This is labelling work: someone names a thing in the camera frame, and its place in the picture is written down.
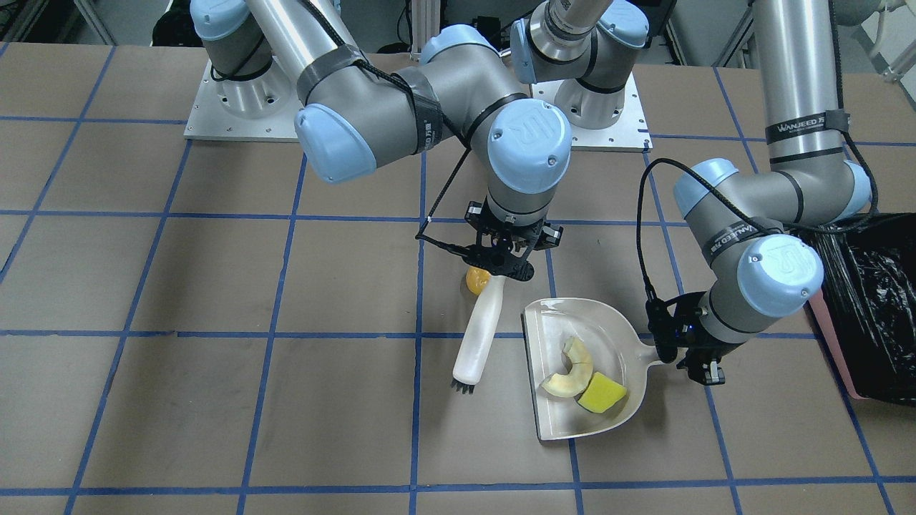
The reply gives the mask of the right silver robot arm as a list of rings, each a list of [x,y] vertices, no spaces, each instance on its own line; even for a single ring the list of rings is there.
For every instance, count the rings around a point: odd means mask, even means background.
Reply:
[[[456,137],[487,168],[487,196],[464,216],[474,243],[432,244],[518,281],[534,274],[530,253],[559,245],[547,209],[570,164],[570,122],[524,92],[477,30],[446,27],[417,65],[389,73],[331,1],[193,1],[190,16],[209,62],[187,138],[297,137],[334,185]]]

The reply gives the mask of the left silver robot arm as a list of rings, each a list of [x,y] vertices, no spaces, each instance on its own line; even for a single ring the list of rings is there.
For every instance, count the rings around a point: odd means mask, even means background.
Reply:
[[[821,289],[821,258],[791,231],[831,234],[879,205],[843,107],[837,4],[751,1],[749,8],[763,46],[769,171],[743,174],[725,159],[683,167],[673,195],[716,281],[668,301],[644,282],[658,356],[706,386],[723,384],[726,354]]]

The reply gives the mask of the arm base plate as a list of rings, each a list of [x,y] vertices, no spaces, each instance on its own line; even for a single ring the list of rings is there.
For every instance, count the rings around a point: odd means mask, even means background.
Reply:
[[[634,75],[612,94],[591,91],[579,79],[531,84],[533,97],[562,109],[579,151],[643,152],[652,147]]]
[[[184,136],[210,141],[297,142],[294,117],[301,107],[277,59],[265,74],[247,82],[217,82],[207,62]]]

